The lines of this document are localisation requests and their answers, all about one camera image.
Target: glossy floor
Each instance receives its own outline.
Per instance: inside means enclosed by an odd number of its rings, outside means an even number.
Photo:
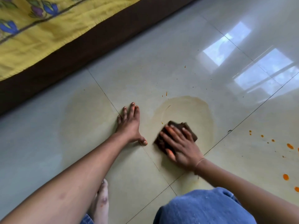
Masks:
[[[153,146],[169,120],[211,161],[299,205],[298,4],[198,0],[2,116],[0,218],[106,139],[132,101],[149,144],[107,175],[110,223],[152,223],[174,196],[211,188]]]

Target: finger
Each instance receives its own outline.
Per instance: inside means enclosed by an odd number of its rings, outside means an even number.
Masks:
[[[178,150],[179,147],[178,143],[176,143],[173,139],[171,139],[167,134],[165,134],[162,131],[160,132],[160,135],[171,147],[173,147],[174,150]]]
[[[173,162],[176,162],[176,156],[174,155],[174,153],[170,150],[170,149],[165,149],[166,150],[166,153],[167,153],[167,156],[168,158],[173,161]]]
[[[130,113],[128,115],[129,119],[134,116],[134,111],[135,111],[135,103],[132,102],[131,105],[130,105]]]
[[[123,120],[127,119],[127,107],[123,108]]]
[[[134,117],[135,117],[137,120],[140,119],[140,109],[139,109],[139,106],[138,106],[138,105],[135,106]]]
[[[147,145],[147,141],[146,139],[140,135],[140,138],[138,139],[138,141],[142,144],[142,145]]]
[[[173,128],[171,127],[167,127],[165,126],[166,130],[170,133],[170,135],[174,138],[174,140],[179,143],[179,144],[182,144],[183,141],[182,139],[180,139],[180,137],[177,135],[177,133],[173,130]]]
[[[186,135],[187,139],[189,141],[193,141],[192,134],[188,130],[186,130],[186,128],[183,128],[182,130],[183,130],[184,134]]]
[[[121,115],[118,115],[117,117],[117,124],[121,124]]]
[[[176,134],[180,137],[180,139],[182,140],[186,139],[186,137],[182,134],[182,132],[178,128],[176,128],[174,125],[171,125],[170,127],[174,130],[174,132],[176,132]]]

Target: bed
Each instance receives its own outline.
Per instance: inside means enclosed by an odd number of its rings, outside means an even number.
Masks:
[[[0,114],[193,0],[0,0]]]

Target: bracelet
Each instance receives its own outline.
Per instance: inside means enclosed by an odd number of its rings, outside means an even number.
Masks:
[[[196,167],[199,165],[199,163],[201,162],[201,161],[203,161],[205,158],[202,158],[200,161],[198,161],[198,163],[195,165],[195,167],[194,167],[194,174],[195,175],[197,175],[196,173],[195,173],[195,171],[196,171]]]

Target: forearm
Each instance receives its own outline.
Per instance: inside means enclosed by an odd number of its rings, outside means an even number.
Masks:
[[[214,187],[231,191],[257,222],[299,223],[299,208],[204,159],[195,173]]]
[[[104,143],[47,182],[2,221],[4,223],[78,223],[101,182],[128,143],[114,134]]]

